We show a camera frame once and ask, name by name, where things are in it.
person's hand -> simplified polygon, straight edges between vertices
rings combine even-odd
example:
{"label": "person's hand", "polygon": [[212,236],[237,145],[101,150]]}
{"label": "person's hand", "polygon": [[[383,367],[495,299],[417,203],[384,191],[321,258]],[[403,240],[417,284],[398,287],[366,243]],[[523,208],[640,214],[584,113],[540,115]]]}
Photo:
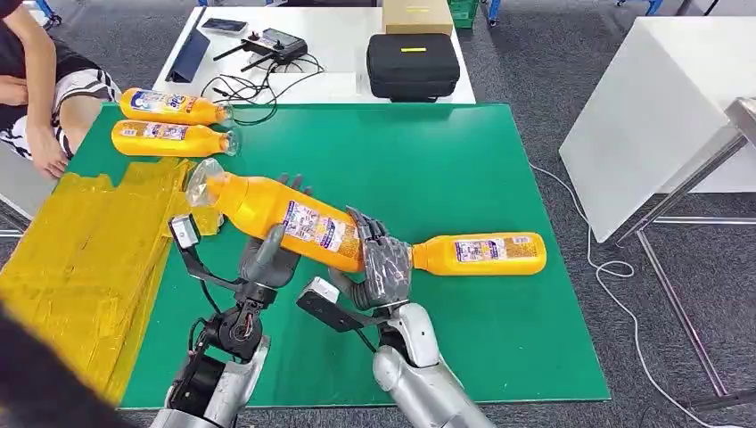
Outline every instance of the person's hand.
{"label": "person's hand", "polygon": [[39,172],[48,178],[60,178],[69,164],[53,129],[27,125],[26,138],[31,149],[31,159]]}
{"label": "person's hand", "polygon": [[29,103],[29,93],[26,80],[13,76],[0,76],[0,104],[26,105]]}
{"label": "person's hand", "polygon": [[[288,185],[289,175],[282,174],[278,181]],[[291,188],[299,191],[302,176],[297,175],[292,181]],[[312,194],[310,187],[302,192]],[[239,275],[247,281],[260,283],[270,288],[281,288],[294,277],[294,271],[300,262],[300,255],[296,252],[281,248],[284,238],[284,225],[272,226],[267,232],[265,241],[251,237],[244,246],[242,258],[239,260]]]}
{"label": "person's hand", "polygon": [[380,221],[351,207],[347,207],[347,212],[355,220],[362,244],[365,281],[355,284],[343,272],[329,268],[333,285],[346,293],[360,310],[407,300],[412,280],[409,245],[389,236]]}

white power cable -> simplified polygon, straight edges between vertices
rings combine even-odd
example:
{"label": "white power cable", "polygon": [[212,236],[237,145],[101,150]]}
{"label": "white power cable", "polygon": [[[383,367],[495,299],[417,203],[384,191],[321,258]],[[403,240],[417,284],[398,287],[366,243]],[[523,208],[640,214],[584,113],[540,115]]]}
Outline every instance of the white power cable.
{"label": "white power cable", "polygon": [[[601,285],[601,287],[604,288],[604,291],[607,294],[609,294],[609,297],[611,297],[612,300],[614,300],[614,303],[617,303],[617,306],[619,306],[628,315],[630,315],[630,317],[633,318],[634,336],[635,336],[636,351],[637,351],[638,359],[640,360],[640,365],[643,367],[643,371],[645,372],[645,376],[648,377],[648,380],[649,380],[649,382],[651,382],[651,385],[653,385],[653,387],[656,388],[656,390],[661,395],[663,395],[665,399],[668,399],[670,401],[670,403],[674,404],[675,407],[679,408],[688,417],[690,417],[691,419],[693,419],[694,421],[696,421],[701,426],[704,426],[705,428],[743,428],[742,426],[738,426],[738,425],[712,425],[712,424],[705,423],[704,421],[702,421],[701,419],[699,419],[696,415],[694,415],[692,412],[690,412],[688,409],[686,409],[682,405],[680,405],[680,403],[678,403],[675,399],[673,399],[653,379],[653,376],[651,376],[651,372],[648,371],[648,366],[645,363],[645,358],[643,357],[643,352],[640,349],[640,340],[638,339],[638,320],[637,320],[636,315],[632,311],[630,311],[630,309],[628,309],[625,305],[623,305],[616,297],[614,297],[614,294],[612,294],[612,292],[609,291],[609,288],[606,286],[606,284],[604,284],[604,281],[601,280],[601,276],[599,275],[599,274],[601,274],[601,272],[606,272],[607,274],[609,274],[611,276],[616,276],[618,278],[630,278],[630,277],[632,277],[636,273],[635,269],[628,262],[622,261],[622,260],[611,260],[611,261],[607,261],[607,262],[605,262],[605,263],[603,263],[601,265],[597,265],[596,263],[594,263],[594,261],[591,259],[591,241],[593,241],[593,240],[591,239],[590,223],[588,223],[588,218],[583,213],[583,211],[580,209],[580,205],[578,203],[578,198],[575,196],[575,193],[572,191],[572,189],[570,189],[570,187],[566,183],[564,183],[559,177],[555,176],[551,172],[546,171],[545,169],[541,169],[541,168],[533,165],[530,162],[528,162],[528,164],[530,165],[531,168],[535,169],[538,172],[542,172],[542,173],[546,174],[547,176],[553,178],[554,180],[556,180],[557,183],[559,183],[560,185],[562,185],[562,187],[564,187],[565,189],[567,189],[567,192],[570,193],[570,197],[572,198],[572,203],[575,205],[575,210],[578,212],[578,214],[583,219],[583,221],[586,222],[586,225],[588,225],[588,253],[586,254],[586,257],[588,259],[588,264],[590,264],[590,266],[592,266],[593,268],[596,269],[596,281],[598,281],[598,283]],[[607,268],[607,267],[609,267],[611,265],[624,266],[624,267],[626,267],[626,268],[629,269],[629,272],[628,273],[622,273],[622,272],[618,272],[616,270],[611,270],[611,269]]]}

bottle label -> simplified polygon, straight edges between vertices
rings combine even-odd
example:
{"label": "bottle label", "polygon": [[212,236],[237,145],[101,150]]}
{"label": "bottle label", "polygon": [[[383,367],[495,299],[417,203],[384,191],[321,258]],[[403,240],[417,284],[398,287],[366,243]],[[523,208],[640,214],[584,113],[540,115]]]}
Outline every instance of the bottle label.
{"label": "bottle label", "polygon": [[347,257],[357,256],[359,237],[355,227],[335,218],[321,216],[318,211],[301,203],[289,201],[283,226],[287,235],[306,243],[316,243]]}
{"label": "bottle label", "polygon": [[462,263],[538,256],[538,249],[528,236],[459,240],[454,246],[456,259]]}
{"label": "bottle label", "polygon": [[186,137],[186,125],[169,125],[155,122],[129,121],[120,134],[122,136],[142,136],[145,138],[163,138],[166,140],[181,141]]}
{"label": "bottle label", "polygon": [[154,113],[192,111],[196,96],[163,94],[154,91],[136,91],[131,98],[131,108]]}

robotic arm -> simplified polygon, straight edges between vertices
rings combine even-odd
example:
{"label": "robotic arm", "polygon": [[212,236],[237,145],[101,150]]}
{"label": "robotic arm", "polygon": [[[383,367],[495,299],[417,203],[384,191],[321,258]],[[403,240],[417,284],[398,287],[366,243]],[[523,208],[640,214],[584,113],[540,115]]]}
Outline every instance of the robotic arm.
{"label": "robotic arm", "polygon": [[[385,227],[348,208],[363,244],[366,280],[355,284],[331,270],[338,285],[314,278],[297,300],[309,314],[337,332],[378,327],[373,375],[415,427],[494,427],[464,392],[439,351],[428,312],[409,302],[411,263],[406,243],[389,237]],[[337,304],[344,292],[358,309],[374,308],[372,317]]]}
{"label": "robotic arm", "polygon": [[[288,176],[278,180],[286,184]],[[299,190],[300,183],[301,177],[295,177],[292,188]],[[168,226],[189,275],[200,280],[206,294],[205,282],[234,292],[235,304],[221,312],[208,295],[216,312],[209,321],[200,318],[195,323],[202,324],[202,330],[196,341],[190,335],[185,362],[151,428],[231,428],[252,396],[270,348],[259,315],[292,279],[300,256],[280,248],[284,227],[273,226],[264,241],[250,238],[239,262],[240,277],[229,281],[200,261],[200,234],[191,215],[172,218]],[[206,355],[210,347],[233,360],[224,363]]]}

smartphone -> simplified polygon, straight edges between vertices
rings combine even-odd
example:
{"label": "smartphone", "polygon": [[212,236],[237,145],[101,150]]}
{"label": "smartphone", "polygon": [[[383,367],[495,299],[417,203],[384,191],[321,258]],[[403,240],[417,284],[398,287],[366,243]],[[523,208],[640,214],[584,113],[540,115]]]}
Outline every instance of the smartphone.
{"label": "smartphone", "polygon": [[247,28],[247,23],[241,21],[221,20],[220,18],[210,18],[202,24],[202,27],[204,29],[213,29],[216,31],[237,34]]}

